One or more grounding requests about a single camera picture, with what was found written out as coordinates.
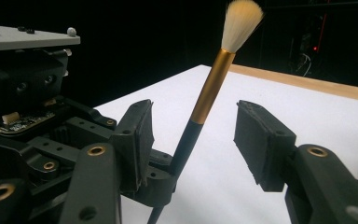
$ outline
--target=white table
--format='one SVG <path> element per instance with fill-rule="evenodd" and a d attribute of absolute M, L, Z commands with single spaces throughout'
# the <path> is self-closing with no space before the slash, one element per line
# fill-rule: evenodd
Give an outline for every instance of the white table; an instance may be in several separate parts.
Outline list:
<path fill-rule="evenodd" d="M 173 155 L 209 71 L 194 67 L 96 109 L 120 121 L 131 104 L 150 99 L 153 148 Z M 233 142 L 239 100 L 264 106 L 297 135 L 297 146 L 334 151 L 358 178 L 358 100 L 229 72 L 158 223 L 290 223 L 284 192 L 257 186 Z M 146 223 L 151 208 L 122 200 L 124 224 Z"/>

